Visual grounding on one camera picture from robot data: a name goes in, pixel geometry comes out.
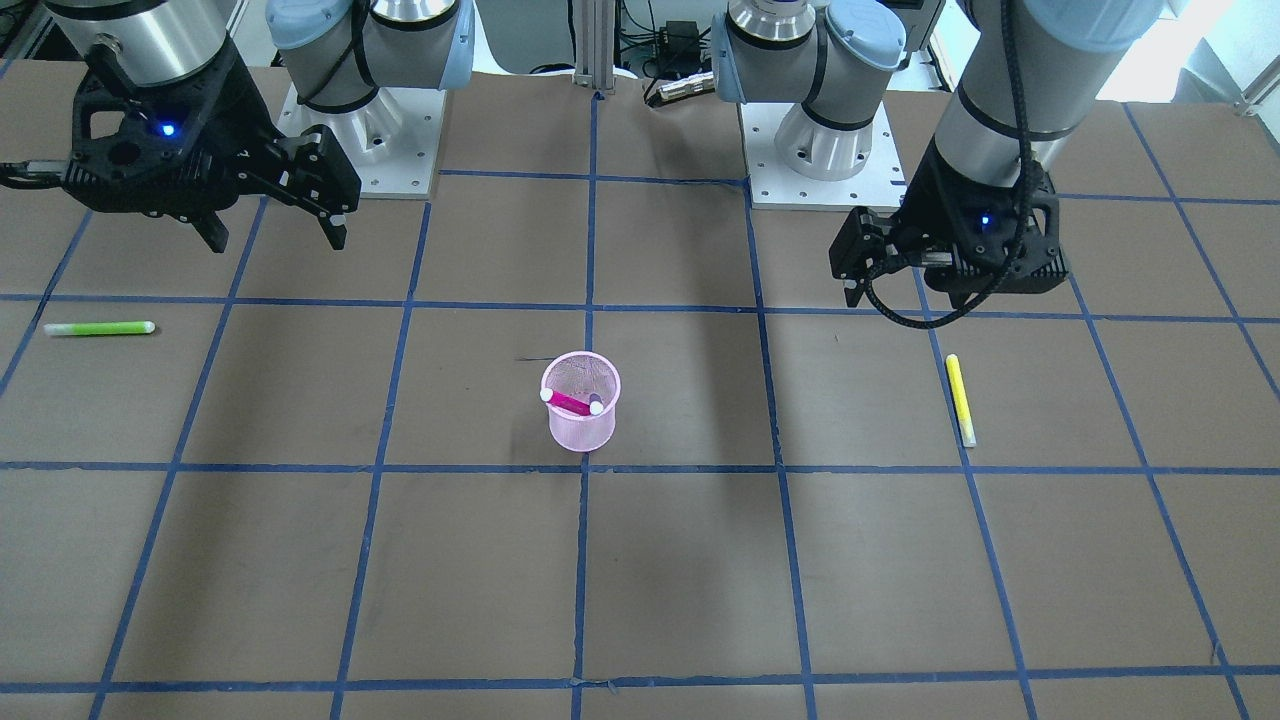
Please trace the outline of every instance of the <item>green marker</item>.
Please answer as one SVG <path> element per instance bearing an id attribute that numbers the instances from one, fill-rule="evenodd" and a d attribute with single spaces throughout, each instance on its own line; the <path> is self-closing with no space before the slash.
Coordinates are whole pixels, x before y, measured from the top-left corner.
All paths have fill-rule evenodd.
<path id="1" fill-rule="evenodd" d="M 128 323 L 45 323 L 45 334 L 49 337 L 83 334 L 151 334 L 155 331 L 156 324 L 151 320 L 136 320 Z"/>

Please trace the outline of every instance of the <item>yellow marker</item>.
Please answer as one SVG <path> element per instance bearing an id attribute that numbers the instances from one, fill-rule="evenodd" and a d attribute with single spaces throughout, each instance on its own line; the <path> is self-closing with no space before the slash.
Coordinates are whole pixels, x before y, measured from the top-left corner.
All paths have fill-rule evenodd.
<path id="1" fill-rule="evenodd" d="M 975 447 L 978 436 L 973 433 L 973 418 L 969 415 L 969 397 L 964 392 L 964 377 L 960 374 L 960 359 L 947 355 L 947 379 L 951 380 L 951 400 L 956 405 L 956 421 L 960 423 L 960 442 L 965 447 Z"/>

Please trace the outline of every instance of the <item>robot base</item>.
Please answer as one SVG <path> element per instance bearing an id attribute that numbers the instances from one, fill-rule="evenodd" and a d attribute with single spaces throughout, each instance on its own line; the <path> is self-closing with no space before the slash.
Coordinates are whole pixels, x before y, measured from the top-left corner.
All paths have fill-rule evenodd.
<path id="1" fill-rule="evenodd" d="M 740 105 L 742 150 L 751 174 L 751 204 L 772 210 L 841 210 L 865 205 L 882 213 L 897 210 L 906 192 L 902 164 L 888 127 L 884 106 L 872 124 L 874 145 L 863 170 L 846 181 L 817 181 L 801 176 L 782 161 L 773 136 L 791 109 L 790 102 Z"/>
<path id="2" fill-rule="evenodd" d="M 360 196 L 390 200 L 430 200 L 444 126 L 443 90 L 412 87 L 383 88 L 389 92 L 403 114 L 403 127 L 394 138 L 394 152 L 372 164 L 355 161 L 360 173 Z M 306 113 L 300 111 L 297 90 L 289 86 L 280 111 L 279 127 L 284 133 L 301 133 Z"/>

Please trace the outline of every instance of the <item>pen holder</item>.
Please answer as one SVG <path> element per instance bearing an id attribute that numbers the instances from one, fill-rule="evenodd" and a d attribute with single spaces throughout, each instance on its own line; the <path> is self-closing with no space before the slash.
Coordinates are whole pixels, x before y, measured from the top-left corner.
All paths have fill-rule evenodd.
<path id="1" fill-rule="evenodd" d="M 552 437 L 564 450 L 591 452 L 613 437 L 613 409 L 622 395 L 618 370 L 594 352 L 568 352 L 557 357 L 543 373 L 544 388 L 589 402 L 599 396 L 604 411 L 599 415 L 579 415 L 554 405 L 547 406 Z"/>

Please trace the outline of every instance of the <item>metal base plate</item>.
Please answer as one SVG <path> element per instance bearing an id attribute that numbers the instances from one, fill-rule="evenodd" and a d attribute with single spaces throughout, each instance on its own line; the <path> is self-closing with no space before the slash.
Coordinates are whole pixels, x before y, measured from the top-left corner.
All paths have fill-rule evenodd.
<path id="1" fill-rule="evenodd" d="M 791 104 L 749 102 L 740 105 L 742 150 L 751 174 L 751 204 L 772 210 L 849 210 L 865 205 L 873 210 L 897 210 L 906 192 L 897 145 L 888 127 L 884 105 L 876 110 L 870 155 L 863 172 L 846 181 L 826 182 L 806 178 L 778 156 L 773 136 Z"/>
<path id="2" fill-rule="evenodd" d="M 443 90 L 387 88 L 404 113 L 404 133 L 396 138 L 396 154 L 371 165 L 356 165 L 360 196 L 399 200 L 430 200 L 444 124 Z M 291 85 L 280 111 L 280 132 L 300 135 L 305 127 L 298 114 L 297 90 Z"/>

